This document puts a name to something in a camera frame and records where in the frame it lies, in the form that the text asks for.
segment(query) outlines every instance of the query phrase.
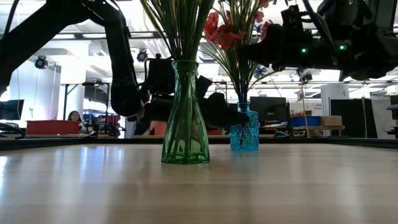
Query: woman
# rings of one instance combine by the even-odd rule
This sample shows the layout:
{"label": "woman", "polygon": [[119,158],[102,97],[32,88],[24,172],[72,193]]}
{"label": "woman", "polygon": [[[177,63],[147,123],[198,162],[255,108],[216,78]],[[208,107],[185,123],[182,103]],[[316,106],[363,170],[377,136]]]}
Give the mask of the woman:
{"label": "woman", "polygon": [[77,111],[70,112],[69,116],[68,116],[68,121],[79,122],[79,131],[83,132],[85,130],[85,127],[84,127],[84,125],[83,125],[83,123],[81,121],[79,112],[77,112]]}

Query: ceiling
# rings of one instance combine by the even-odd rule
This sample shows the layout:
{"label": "ceiling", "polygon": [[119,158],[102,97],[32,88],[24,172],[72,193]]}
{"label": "ceiling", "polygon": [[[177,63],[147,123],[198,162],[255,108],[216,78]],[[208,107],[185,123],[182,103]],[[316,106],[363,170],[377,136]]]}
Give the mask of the ceiling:
{"label": "ceiling", "polygon": [[[310,0],[310,3],[314,9],[316,9],[321,0]],[[17,7],[16,15],[14,16],[12,28],[20,24],[23,20],[33,14],[36,10],[38,10],[45,1],[36,1],[36,0],[20,0],[20,3]],[[0,0],[0,32],[2,32],[6,26],[7,17],[11,8],[12,1]],[[153,39],[153,32],[155,32],[154,27],[149,22],[139,0],[131,0],[131,1],[117,1],[117,4],[121,8],[124,16],[126,17],[126,22],[129,27],[129,30],[133,34],[133,39],[130,39],[130,46],[132,55],[135,58],[138,51],[140,49],[147,49],[149,53],[149,57],[154,57],[154,54],[160,53],[163,57],[168,57],[169,54],[167,52],[167,48],[165,47],[163,40]],[[304,9],[301,1],[298,1],[299,7]],[[278,1],[277,5],[271,5],[267,9],[264,10],[265,19],[270,19],[275,23],[282,23],[282,18],[280,16],[280,11],[284,10],[286,5],[284,1]],[[305,28],[314,29],[313,24],[305,24]],[[88,78],[100,78],[104,81],[110,81],[112,77],[111,71],[111,62],[109,59],[108,46],[105,39],[104,28],[95,24],[92,21],[85,21],[81,24],[75,24],[72,26],[66,27],[61,33],[54,37],[51,43],[47,44],[45,48],[51,48],[53,45],[56,45],[58,48],[64,46],[68,47],[70,44],[76,44],[76,42],[80,42],[81,40],[76,39],[77,37],[84,37],[89,41],[89,64],[87,71]],[[48,56],[51,60],[62,64],[62,57],[52,57]],[[134,63],[135,69],[138,73],[142,73],[144,71],[144,64],[138,63],[135,61]],[[222,71],[219,66],[215,64],[201,64],[200,65],[200,73],[208,78],[213,79],[213,81],[229,81],[228,76]],[[313,76],[315,80],[323,80],[323,81],[337,81],[338,76],[320,76],[321,70],[312,70]],[[395,71],[390,73],[388,80],[395,79],[398,76]],[[285,71],[282,73],[278,73],[274,75],[272,81],[275,82],[289,82],[294,80],[294,76],[292,76],[292,71]],[[256,89],[266,89],[267,85],[257,85]],[[385,86],[376,85],[373,87],[374,91],[380,91]],[[319,89],[319,85],[315,86],[313,89]]]}

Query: table surface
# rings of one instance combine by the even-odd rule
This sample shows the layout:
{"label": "table surface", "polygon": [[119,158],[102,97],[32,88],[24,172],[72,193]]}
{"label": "table surface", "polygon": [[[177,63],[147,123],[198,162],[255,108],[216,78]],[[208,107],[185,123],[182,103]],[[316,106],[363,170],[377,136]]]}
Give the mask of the table surface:
{"label": "table surface", "polygon": [[261,145],[160,163],[161,145],[0,152],[0,223],[398,223],[398,151]]}

